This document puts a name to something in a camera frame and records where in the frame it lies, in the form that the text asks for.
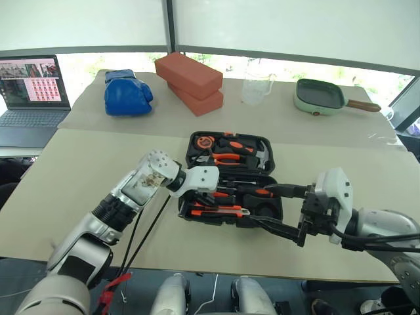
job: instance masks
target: laptop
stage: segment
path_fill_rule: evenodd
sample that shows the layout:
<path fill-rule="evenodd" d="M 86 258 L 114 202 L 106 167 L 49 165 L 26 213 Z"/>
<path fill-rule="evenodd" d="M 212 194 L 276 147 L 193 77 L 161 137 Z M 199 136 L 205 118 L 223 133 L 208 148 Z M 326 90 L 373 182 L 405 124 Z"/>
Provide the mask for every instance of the laptop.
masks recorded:
<path fill-rule="evenodd" d="M 55 55 L 0 57 L 0 146 L 44 148 L 70 112 Z"/>

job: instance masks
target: toolbox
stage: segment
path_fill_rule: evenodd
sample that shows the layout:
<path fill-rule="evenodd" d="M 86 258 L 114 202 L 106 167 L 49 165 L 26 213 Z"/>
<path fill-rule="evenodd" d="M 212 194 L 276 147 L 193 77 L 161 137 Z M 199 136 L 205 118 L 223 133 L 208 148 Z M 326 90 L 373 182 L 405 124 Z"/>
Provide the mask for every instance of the toolbox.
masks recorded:
<path fill-rule="evenodd" d="M 188 168 L 216 165 L 219 183 L 214 193 L 188 191 L 178 200 L 179 216 L 207 224 L 258 226 L 249 216 L 282 220 L 282 201 L 266 185 L 275 163 L 270 141 L 261 136 L 197 131 L 190 137 L 186 153 Z"/>

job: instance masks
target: red brick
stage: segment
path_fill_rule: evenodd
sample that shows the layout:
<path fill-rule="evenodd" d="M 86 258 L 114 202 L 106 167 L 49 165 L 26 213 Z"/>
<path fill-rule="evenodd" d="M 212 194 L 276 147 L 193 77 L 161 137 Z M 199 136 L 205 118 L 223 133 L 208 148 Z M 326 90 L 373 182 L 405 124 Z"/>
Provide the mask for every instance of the red brick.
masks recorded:
<path fill-rule="evenodd" d="M 185 105 L 194 113 L 196 116 L 200 116 L 216 110 L 223 105 L 223 94 L 220 91 L 213 93 L 209 97 L 198 100 L 188 93 L 176 88 L 168 82 L 168 87 L 177 95 Z"/>
<path fill-rule="evenodd" d="M 156 74 L 173 86 L 203 100 L 222 87 L 223 74 L 179 52 L 155 61 Z"/>

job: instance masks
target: laptop keyboard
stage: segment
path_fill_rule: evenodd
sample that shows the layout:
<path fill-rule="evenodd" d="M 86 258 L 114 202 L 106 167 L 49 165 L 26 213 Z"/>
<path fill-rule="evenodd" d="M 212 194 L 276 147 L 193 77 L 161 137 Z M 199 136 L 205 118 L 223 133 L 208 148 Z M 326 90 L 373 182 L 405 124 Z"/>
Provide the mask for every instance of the laptop keyboard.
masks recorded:
<path fill-rule="evenodd" d="M 63 110 L 8 110 L 0 127 L 56 127 L 68 114 Z"/>

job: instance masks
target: wooden pan handle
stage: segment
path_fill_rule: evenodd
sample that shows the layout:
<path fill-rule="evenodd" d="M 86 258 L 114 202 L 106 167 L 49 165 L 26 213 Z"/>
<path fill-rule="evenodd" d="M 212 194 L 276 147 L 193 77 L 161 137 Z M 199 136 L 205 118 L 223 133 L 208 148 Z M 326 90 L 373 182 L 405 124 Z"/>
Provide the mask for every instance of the wooden pan handle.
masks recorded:
<path fill-rule="evenodd" d="M 359 110 L 365 110 L 367 112 L 379 112 L 381 107 L 375 103 L 360 102 L 358 100 L 348 100 L 348 107 L 358 108 Z"/>

